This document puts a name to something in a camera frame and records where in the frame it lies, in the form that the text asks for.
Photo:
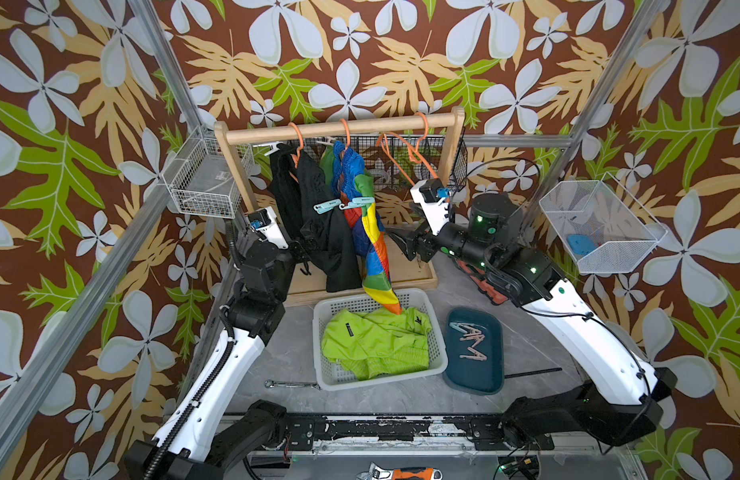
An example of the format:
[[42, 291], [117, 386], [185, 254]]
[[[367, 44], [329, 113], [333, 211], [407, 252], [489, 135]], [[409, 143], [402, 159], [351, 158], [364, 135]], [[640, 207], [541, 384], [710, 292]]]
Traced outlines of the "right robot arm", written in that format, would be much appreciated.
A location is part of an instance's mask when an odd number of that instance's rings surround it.
[[655, 432], [661, 401], [678, 379], [667, 367], [641, 359], [593, 312], [544, 252], [522, 240], [520, 209], [503, 193], [479, 196], [467, 225], [451, 217], [449, 191], [438, 180], [411, 189], [422, 222], [392, 229], [404, 255], [430, 260], [442, 252], [479, 273], [489, 288], [538, 320], [583, 367], [588, 380], [561, 394], [521, 397], [502, 414], [506, 443], [524, 447], [552, 433], [584, 432], [611, 447]]

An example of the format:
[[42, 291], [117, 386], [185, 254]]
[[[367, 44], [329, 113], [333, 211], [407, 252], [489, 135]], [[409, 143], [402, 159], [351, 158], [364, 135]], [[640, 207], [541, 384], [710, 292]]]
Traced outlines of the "orange hanger of green shorts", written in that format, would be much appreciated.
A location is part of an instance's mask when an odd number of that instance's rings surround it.
[[423, 120], [424, 123], [424, 133], [422, 137], [419, 137], [415, 143], [411, 143], [410, 141], [406, 140], [403, 136], [395, 133], [395, 132], [381, 132], [376, 140], [375, 147], [378, 148], [381, 153], [392, 162], [393, 167], [390, 169], [390, 179], [394, 179], [394, 173], [400, 173], [403, 175], [403, 177], [407, 180], [407, 182], [410, 185], [414, 185], [415, 182], [412, 180], [411, 176], [407, 173], [407, 171], [399, 164], [399, 162], [396, 160], [396, 157], [392, 153], [391, 144], [389, 137], [394, 137], [398, 139], [407, 149], [408, 154], [408, 161], [415, 164], [415, 165], [423, 165], [426, 170], [429, 172], [430, 177], [433, 179], [439, 179], [439, 175], [437, 171], [434, 169], [432, 164], [429, 162], [429, 160], [423, 155], [423, 153], [420, 150], [421, 143], [428, 138], [428, 131], [429, 131], [429, 120], [426, 114], [421, 112], [416, 112], [415, 115], [417, 117], [420, 117]]

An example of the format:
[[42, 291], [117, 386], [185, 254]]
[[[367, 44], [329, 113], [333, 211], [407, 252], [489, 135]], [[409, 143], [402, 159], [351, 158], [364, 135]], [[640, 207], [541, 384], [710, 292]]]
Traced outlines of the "orange hanger of rainbow shorts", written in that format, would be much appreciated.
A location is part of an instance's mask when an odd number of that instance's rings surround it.
[[343, 128], [344, 128], [345, 146], [346, 146], [346, 149], [348, 149], [351, 146], [351, 133], [350, 133], [350, 129], [349, 129], [349, 126], [348, 126], [348, 121], [346, 119], [344, 119], [344, 118], [341, 118], [340, 119], [340, 122], [341, 122], [341, 124], [343, 125]]

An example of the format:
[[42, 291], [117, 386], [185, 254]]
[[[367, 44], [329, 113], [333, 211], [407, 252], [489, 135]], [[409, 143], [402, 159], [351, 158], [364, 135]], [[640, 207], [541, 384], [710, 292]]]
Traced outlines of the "lime green shorts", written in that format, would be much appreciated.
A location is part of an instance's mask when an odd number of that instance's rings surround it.
[[385, 308], [366, 313], [344, 309], [327, 324], [321, 352], [360, 381], [415, 373], [430, 366], [431, 331], [430, 317], [416, 308], [401, 314]]

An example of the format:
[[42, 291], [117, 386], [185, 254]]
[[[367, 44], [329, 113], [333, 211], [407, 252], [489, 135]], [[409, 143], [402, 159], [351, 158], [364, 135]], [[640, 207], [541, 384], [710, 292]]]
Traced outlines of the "rainbow striped shorts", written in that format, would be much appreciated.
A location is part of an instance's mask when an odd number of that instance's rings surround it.
[[[337, 157], [329, 186], [333, 195], [342, 203], [359, 196], [376, 199], [374, 179], [365, 172], [364, 160], [350, 147], [346, 149], [344, 142], [337, 142], [333, 153]], [[351, 229], [356, 255], [363, 260], [365, 293], [392, 314], [401, 314], [402, 307], [391, 281], [385, 227], [376, 202], [362, 208], [341, 210], [339, 206], [338, 209]]]

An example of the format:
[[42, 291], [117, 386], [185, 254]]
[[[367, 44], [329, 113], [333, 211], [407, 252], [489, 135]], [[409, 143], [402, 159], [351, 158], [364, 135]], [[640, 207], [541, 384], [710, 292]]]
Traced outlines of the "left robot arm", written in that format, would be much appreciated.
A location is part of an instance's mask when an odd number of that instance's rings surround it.
[[246, 253], [232, 251], [241, 279], [220, 310], [223, 329], [199, 378], [149, 441], [124, 456], [132, 479], [221, 479], [256, 449], [285, 439], [286, 408], [259, 400], [232, 426], [220, 422], [241, 381], [263, 353], [284, 314], [295, 260], [274, 220], [252, 215], [258, 238]]

